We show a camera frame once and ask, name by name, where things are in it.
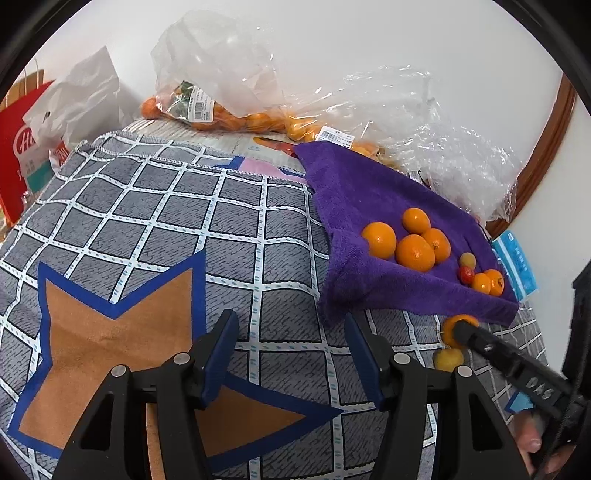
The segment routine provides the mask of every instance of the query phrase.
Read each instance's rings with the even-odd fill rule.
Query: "clear plastic bag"
[[[214,12],[186,13],[152,51],[157,95],[142,115],[199,130],[284,131],[283,93],[257,31]]]
[[[510,219],[523,168],[512,150],[444,121],[420,125],[393,140],[387,151],[403,171],[420,171],[434,192],[481,223]]]
[[[406,67],[383,66],[345,77],[339,85],[287,97],[287,135],[316,140],[323,126],[355,137],[351,149],[397,168],[384,146],[391,131],[409,130],[428,119],[430,75]]]
[[[288,100],[287,135],[316,140],[322,126],[354,135],[351,149],[430,187],[479,221],[509,219],[523,165],[511,151],[451,125],[430,96],[428,73],[410,66],[350,75]]]

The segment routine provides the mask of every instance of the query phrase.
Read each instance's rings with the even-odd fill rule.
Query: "plastic bag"
[[[157,95],[142,115],[164,114],[199,130],[283,131],[283,93],[256,32],[214,12],[186,13],[152,51]]]
[[[385,66],[291,95],[287,135],[312,141],[332,127],[354,137],[352,150],[403,173],[420,171],[432,190],[479,221],[509,219],[522,163],[511,150],[454,128],[430,96],[430,80],[410,66]]]
[[[512,150],[444,121],[420,125],[387,150],[403,171],[420,171],[431,189],[481,223],[509,220],[523,165]]]
[[[384,146],[392,143],[392,131],[428,120],[429,83],[428,73],[410,66],[384,66],[311,94],[288,96],[287,135],[307,142],[316,140],[322,127],[331,127],[354,137],[351,150],[398,168]]]
[[[82,140],[122,128],[119,77],[106,47],[53,82],[23,116],[35,142],[50,151],[57,170]]]

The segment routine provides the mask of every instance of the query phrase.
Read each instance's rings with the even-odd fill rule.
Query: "finger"
[[[529,453],[537,452],[542,446],[540,432],[529,410],[519,412],[515,418],[515,441],[520,450]]]
[[[519,449],[519,453],[521,454],[521,458],[523,458],[523,463],[525,464],[525,468],[527,468],[527,473],[531,475],[534,473],[534,466],[531,463],[530,454],[523,449]]]
[[[568,461],[570,455],[573,453],[574,445],[565,445],[561,447],[554,455],[550,457],[546,464],[546,473],[553,473],[560,470]]]

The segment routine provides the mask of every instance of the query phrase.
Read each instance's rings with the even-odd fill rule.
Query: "gray plaid blanket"
[[[208,325],[223,307],[240,318],[230,373],[340,414],[220,478],[369,478],[387,416],[367,401],[342,326],[316,315],[328,247],[307,186],[210,166],[202,145],[111,132],[72,153],[0,249],[0,434],[27,475],[51,478],[57,459],[9,434],[15,406],[42,360],[39,262],[111,303],[206,251]],[[394,351],[427,367],[442,347],[435,316],[357,312]],[[544,361],[531,308],[490,330]],[[477,355],[475,370],[507,422],[513,388]],[[430,477],[437,412],[427,407],[420,478]]]

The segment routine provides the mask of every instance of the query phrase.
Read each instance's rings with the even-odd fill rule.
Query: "metal bolt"
[[[191,356],[188,353],[177,353],[174,358],[173,361],[174,363],[176,363],[177,365],[184,365],[186,364],[189,360],[191,360]]]
[[[467,367],[466,365],[460,365],[459,367],[457,367],[457,373],[461,377],[468,378],[472,376],[472,369],[470,367]]]
[[[120,377],[125,372],[127,372],[125,365],[117,365],[117,366],[111,368],[111,375],[113,375],[115,378]]]
[[[394,355],[394,361],[400,365],[406,365],[410,363],[410,357],[406,353],[397,353]]]

